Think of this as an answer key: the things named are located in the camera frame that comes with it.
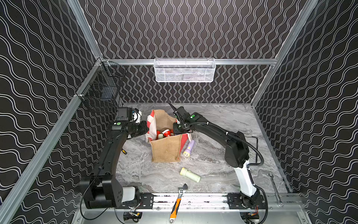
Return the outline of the red jute Christmas tote bag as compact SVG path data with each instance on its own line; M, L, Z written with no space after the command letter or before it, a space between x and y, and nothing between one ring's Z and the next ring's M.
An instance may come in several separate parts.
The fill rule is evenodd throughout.
M189 141L189 136L185 134L175 134L173 125L177 124L177 119L170 116L164 110L152 110L147 116L149 131L145 134L147 142L152 147L152 161L156 163L180 162L181 152ZM164 138L157 140L156 131L160 131Z

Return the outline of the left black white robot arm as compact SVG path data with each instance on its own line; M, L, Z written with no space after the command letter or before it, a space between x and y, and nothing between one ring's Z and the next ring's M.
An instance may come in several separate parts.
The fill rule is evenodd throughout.
M82 177L82 203L87 209L133 207L140 204L138 187L123 187L116 179L117 163L128 139L149 131L137 108L120 107L117 120L109 125L105 147L88 176Z

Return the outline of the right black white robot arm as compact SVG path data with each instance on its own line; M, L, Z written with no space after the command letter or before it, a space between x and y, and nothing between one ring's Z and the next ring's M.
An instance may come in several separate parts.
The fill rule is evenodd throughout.
M239 180L241 205L247 209L256 209L260 203L265 203L266 199L260 199L260 193L264 193L264 190L254 183L250 170L251 167L260 167L264 164L264 158L258 148L248 143L240 131L228 131L199 113L190 114L182 106L177 108L172 103L168 104L177 119L173 124L175 134L199 132L225 148L224 159L234 168Z

